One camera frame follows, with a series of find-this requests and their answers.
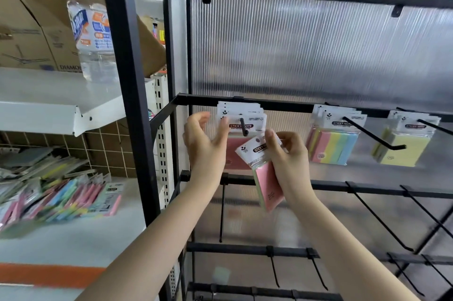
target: plastic bottle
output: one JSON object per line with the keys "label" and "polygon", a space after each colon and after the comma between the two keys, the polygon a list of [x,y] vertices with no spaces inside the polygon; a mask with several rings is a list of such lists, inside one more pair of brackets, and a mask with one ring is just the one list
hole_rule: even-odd
{"label": "plastic bottle", "polygon": [[118,70],[104,1],[69,0],[67,9],[83,76],[95,83],[117,82]]}

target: shelf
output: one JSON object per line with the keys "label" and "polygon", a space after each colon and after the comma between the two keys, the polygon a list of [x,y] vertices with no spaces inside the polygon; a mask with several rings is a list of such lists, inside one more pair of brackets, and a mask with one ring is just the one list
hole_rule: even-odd
{"label": "shelf", "polygon": [[[148,107],[154,81],[145,79]],[[0,67],[0,130],[79,136],[125,117],[120,85],[81,73]]]}
{"label": "shelf", "polygon": [[114,179],[124,180],[114,216],[30,222],[0,233],[0,263],[107,267],[145,228],[137,179]]}

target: black metal frame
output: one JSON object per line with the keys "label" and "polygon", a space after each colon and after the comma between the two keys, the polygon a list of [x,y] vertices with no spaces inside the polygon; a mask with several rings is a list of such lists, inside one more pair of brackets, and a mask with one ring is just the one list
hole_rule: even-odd
{"label": "black metal frame", "polygon": [[[186,0],[186,18],[187,18],[187,50],[188,50],[188,81],[189,81],[189,94],[176,94],[175,81],[174,81],[174,50],[173,50],[173,26],[172,26],[172,6],[171,0],[164,0],[164,26],[165,26],[165,41],[166,41],[166,55],[167,55],[167,76],[168,76],[168,92],[170,103],[167,104],[151,121],[148,119],[148,109],[146,102],[146,93],[143,83],[143,71],[140,59],[140,46],[138,29],[136,23],[135,4],[134,0],[105,0],[107,10],[109,13],[110,27],[112,31],[112,38],[115,47],[116,63],[120,76],[120,83],[122,93],[127,95],[124,99],[126,117],[129,126],[131,144],[133,149],[135,167],[137,171],[137,178],[139,182],[140,196],[144,209],[144,217],[146,225],[149,225],[159,214],[159,194],[158,184],[155,174],[155,164],[153,156],[153,145],[157,135],[159,126],[170,116],[171,130],[172,130],[172,154],[173,154],[173,175],[175,181],[175,191],[171,196],[170,202],[179,194],[180,183],[186,182],[190,179],[190,172],[182,171],[180,173],[178,166],[178,150],[177,150],[177,119],[175,109],[178,105],[189,106],[189,114],[192,113],[193,105],[204,105],[215,107],[218,101],[240,101],[240,102],[256,102],[266,110],[290,111],[290,112],[303,112],[311,113],[313,104],[286,102],[286,101],[271,101],[266,99],[250,99],[250,98],[237,98],[237,97],[213,97],[192,95],[193,81],[192,81],[192,19],[191,19],[191,0]],[[424,8],[449,8],[453,9],[453,0],[330,0],[342,2],[360,2],[369,4],[389,4],[394,5],[394,16],[399,16],[404,6],[411,7],[424,7]],[[203,3],[210,3],[211,0],[203,0]],[[235,90],[235,85],[224,85],[230,91]],[[389,114],[387,109],[371,109],[361,108],[363,114],[369,117],[386,118]],[[440,116],[443,122],[453,122],[453,114],[432,114]],[[452,134],[449,130],[436,127],[448,134]],[[241,184],[241,185],[254,185],[253,178],[250,176],[229,175],[224,174],[221,184]],[[329,190],[329,191],[342,191],[354,193],[371,193],[379,195],[395,195],[403,197],[433,197],[453,199],[453,193],[445,190],[433,190],[431,188],[424,190],[404,190],[399,187],[388,188],[379,187],[371,184],[347,182],[332,182],[332,181],[312,181],[314,189]],[[230,200],[222,196],[222,205],[228,203]],[[453,265],[453,258],[450,257],[437,257],[437,256],[423,256],[418,255],[422,252],[423,248],[433,238],[440,228],[444,228],[444,224],[450,215],[453,214],[453,207],[440,219],[436,220],[436,227],[428,234],[422,241],[420,246],[416,248],[415,254],[396,254],[396,253],[380,253],[377,257],[383,262],[389,263],[402,263],[402,268],[399,269],[400,273],[406,269],[408,264],[447,264]],[[195,283],[195,252],[223,252],[223,253],[239,253],[239,254],[263,254],[271,257],[275,256],[290,256],[310,258],[314,262],[314,258],[319,258],[316,251],[311,248],[292,249],[284,247],[252,247],[252,246],[239,246],[239,245],[220,245],[220,244],[203,244],[195,242],[195,233],[191,236],[192,242],[188,242],[187,251],[192,254],[192,269],[193,281],[188,284],[188,290],[211,292],[212,296],[214,290],[219,293],[236,293],[255,296],[274,296],[285,298],[303,298],[312,300],[341,300],[341,297],[332,293],[312,293],[301,292],[296,290],[275,290],[264,289],[256,287],[236,287],[236,286],[221,286]],[[178,284],[182,285],[183,299],[185,300],[187,293],[185,290],[186,283],[184,281],[184,258],[185,253],[179,256],[180,275],[178,277]],[[161,301],[171,301],[171,291],[169,288],[168,279],[162,287],[159,297]]]}

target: plastic packaging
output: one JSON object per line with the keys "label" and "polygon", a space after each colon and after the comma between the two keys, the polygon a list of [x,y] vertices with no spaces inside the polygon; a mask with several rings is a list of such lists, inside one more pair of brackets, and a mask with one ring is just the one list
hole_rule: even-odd
{"label": "plastic packaging", "polygon": [[103,0],[69,0],[67,9],[83,76],[95,83],[117,82],[115,53]]}
{"label": "plastic packaging", "polygon": [[[281,140],[277,135],[275,137],[281,145]],[[272,211],[284,199],[284,196],[275,175],[274,165],[267,154],[264,133],[260,133],[238,147],[236,153],[252,169],[260,205],[267,212]]]}
{"label": "plastic packaging", "polygon": [[[217,121],[228,116],[230,132],[226,142],[226,169],[249,170],[250,167],[237,155],[235,150],[255,137],[263,133],[266,128],[267,115],[258,103],[245,102],[219,102],[217,105]],[[247,134],[242,131],[241,119],[244,120]]]}
{"label": "plastic packaging", "polygon": [[360,130],[343,117],[364,126],[366,115],[354,108],[316,104],[314,125],[307,140],[309,159],[317,163],[346,165]]}
{"label": "plastic packaging", "polygon": [[404,150],[390,150],[381,144],[376,144],[371,155],[380,164],[414,167],[422,155],[435,129],[418,122],[425,120],[438,125],[440,117],[425,113],[390,111],[382,139],[391,145],[406,145]]}

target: person's right hand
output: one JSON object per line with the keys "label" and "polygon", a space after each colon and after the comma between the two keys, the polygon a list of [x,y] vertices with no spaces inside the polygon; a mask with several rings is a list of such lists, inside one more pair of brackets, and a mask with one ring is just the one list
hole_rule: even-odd
{"label": "person's right hand", "polygon": [[290,206],[316,199],[310,182],[308,150],[295,132],[278,132],[286,153],[278,144],[272,129],[265,132],[269,155],[275,175]]}

